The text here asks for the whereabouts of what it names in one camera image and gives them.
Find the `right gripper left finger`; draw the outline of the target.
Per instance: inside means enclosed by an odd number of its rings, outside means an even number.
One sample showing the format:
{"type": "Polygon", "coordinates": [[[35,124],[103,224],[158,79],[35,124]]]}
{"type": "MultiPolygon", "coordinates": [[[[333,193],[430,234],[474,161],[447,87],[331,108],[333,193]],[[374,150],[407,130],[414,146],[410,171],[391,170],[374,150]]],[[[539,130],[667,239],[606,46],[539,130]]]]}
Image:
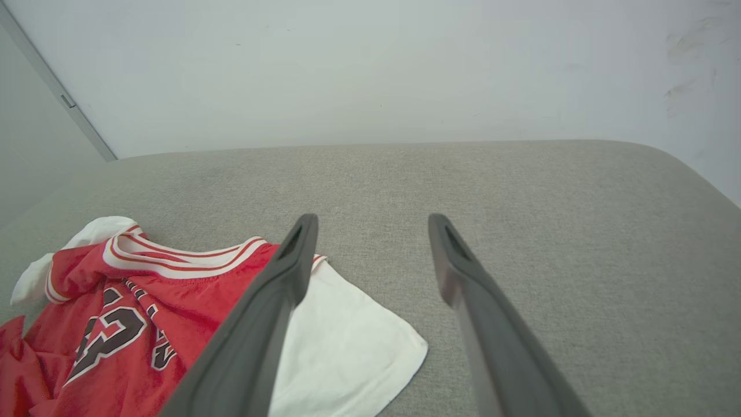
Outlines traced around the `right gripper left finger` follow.
{"type": "Polygon", "coordinates": [[[302,214],[188,370],[161,416],[266,416],[289,319],[305,298],[318,217],[302,214]]]}

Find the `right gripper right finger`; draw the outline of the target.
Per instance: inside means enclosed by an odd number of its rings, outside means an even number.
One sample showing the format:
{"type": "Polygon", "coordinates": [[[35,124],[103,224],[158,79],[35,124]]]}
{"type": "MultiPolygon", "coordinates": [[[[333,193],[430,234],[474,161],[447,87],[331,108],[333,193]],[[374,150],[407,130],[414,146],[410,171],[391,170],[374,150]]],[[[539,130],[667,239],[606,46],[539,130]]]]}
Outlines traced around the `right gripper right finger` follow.
{"type": "Polygon", "coordinates": [[[436,281],[455,312],[481,416],[588,416],[575,390],[450,219],[428,219],[436,281]]]}

